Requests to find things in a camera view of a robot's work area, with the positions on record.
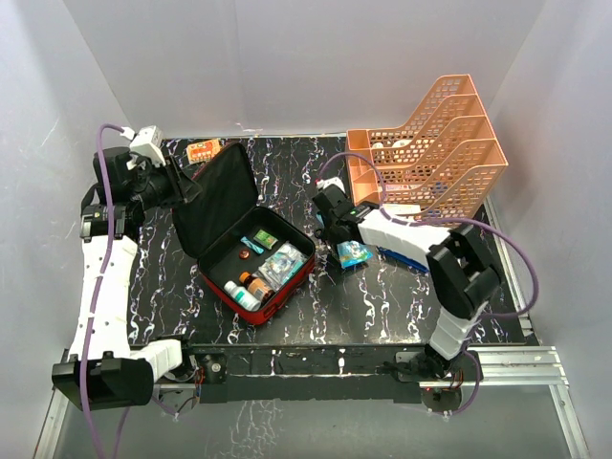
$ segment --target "red case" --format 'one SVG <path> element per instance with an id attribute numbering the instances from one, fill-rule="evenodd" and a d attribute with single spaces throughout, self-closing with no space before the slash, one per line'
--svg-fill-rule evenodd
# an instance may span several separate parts
<path id="1" fill-rule="evenodd" d="M 254 325 L 268 320 L 286 302 L 315 267 L 315 243 L 269 208 L 257 205 L 259 192 L 245 147 L 239 142 L 227 144 L 193 177 L 202 191 L 187 206 L 172 212 L 172 220 L 185 253 L 198 260 L 198 267 L 209 287 L 241 318 Z M 238 253 L 247 248 L 240 238 L 252 242 L 258 230 L 278 239 L 261 255 L 254 251 L 246 260 Z M 240 273 L 254 273 L 266 258 L 284 242 L 290 242 L 307 260 L 280 291 L 258 311 L 249 312 L 223 289 L 228 280 L 240 285 Z"/>

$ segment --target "small bottle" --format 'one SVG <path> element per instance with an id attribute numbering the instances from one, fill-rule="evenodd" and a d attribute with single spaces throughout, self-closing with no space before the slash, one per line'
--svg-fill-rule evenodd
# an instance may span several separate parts
<path id="1" fill-rule="evenodd" d="M 274 295 L 274 290 L 270 287 L 266 281 L 260 279 L 259 277 L 255 277 L 249 273 L 240 274 L 240 282 L 244 284 L 244 286 L 249 290 L 249 292 L 261 301 L 261 304 L 265 304 L 272 295 Z"/>
<path id="2" fill-rule="evenodd" d="M 259 306 L 261 306 L 261 301 L 247 292 L 247 289 L 236 285 L 236 283 L 231 280 L 226 283 L 224 289 L 226 292 L 228 292 L 229 296 L 236 300 L 236 303 L 245 308 L 247 311 L 257 311 Z"/>

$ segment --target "orange package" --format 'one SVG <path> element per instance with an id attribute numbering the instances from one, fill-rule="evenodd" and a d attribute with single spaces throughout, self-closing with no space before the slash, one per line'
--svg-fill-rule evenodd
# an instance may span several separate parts
<path id="1" fill-rule="evenodd" d="M 221 150 L 219 139 L 192 143 L 187 146 L 187 159 L 190 164 L 207 163 Z"/>

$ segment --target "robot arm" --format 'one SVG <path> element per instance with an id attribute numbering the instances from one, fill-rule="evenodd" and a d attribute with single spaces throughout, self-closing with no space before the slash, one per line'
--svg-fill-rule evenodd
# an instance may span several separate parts
<path id="1" fill-rule="evenodd" d="M 321 181 L 317 189 L 313 201 L 324 225 L 317 236 L 331 250 L 358 241 L 390 249 L 429 270 L 442 308 L 426 346 L 426 364 L 419 367 L 428 369 L 424 376 L 444 377 L 503 278 L 480 231 L 471 225 L 448 230 L 390 223 L 378 205 L 355 206 L 339 179 Z"/>
<path id="2" fill-rule="evenodd" d="M 78 325 L 68 361 L 54 365 L 52 376 L 55 386 L 79 407 L 78 369 L 82 364 L 88 366 L 87 387 L 92 409 L 147 404 L 158 378 L 178 367 L 188 370 L 180 339 L 161 339 L 132 351 L 125 318 L 130 274 L 144 212 L 149 208 L 188 204 L 199 193 L 199 186 L 188 179 L 176 160 L 164 157 L 160 149 L 162 133 L 155 126 L 142 129 L 130 140 L 129 148 L 108 148 L 103 152 L 115 202 L 116 225 L 110 262 L 98 295 L 87 362 L 81 361 L 81 354 L 91 316 L 90 303 L 108 240 L 108 208 L 98 156 L 94 158 L 98 183 L 81 205 L 80 237 L 85 274 Z M 98 204 L 92 204 L 94 192 L 98 195 Z"/>

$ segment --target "black marble surface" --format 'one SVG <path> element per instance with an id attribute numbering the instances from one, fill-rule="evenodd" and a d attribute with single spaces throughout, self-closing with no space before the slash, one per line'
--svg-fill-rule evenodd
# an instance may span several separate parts
<path id="1" fill-rule="evenodd" d="M 196 139 L 168 140 L 164 148 L 179 158 L 187 174 L 186 146 Z M 255 138 L 240 140 L 248 150 L 259 205 L 272 208 L 306 234 L 318 228 L 311 197 L 318 169 L 331 155 L 344 151 L 344 138 Z M 328 177 L 346 182 L 342 160 Z M 310 281 L 267 323 L 253 326 L 236 315 L 206 286 L 195 260 L 181 250 L 169 211 L 147 214 L 132 272 L 128 333 L 132 344 L 162 334 L 187 334 L 198 344 L 352 344 L 423 343 L 433 332 L 439 303 L 427 274 L 380 254 L 367 266 L 342 272 L 317 247 Z M 212 215 L 203 215 L 203 224 Z M 486 221 L 484 209 L 477 218 Z M 483 234 L 495 251 L 492 236 Z M 507 285 L 491 303 L 495 312 L 514 305 Z M 483 321 L 474 340 L 522 343 L 518 320 Z"/>

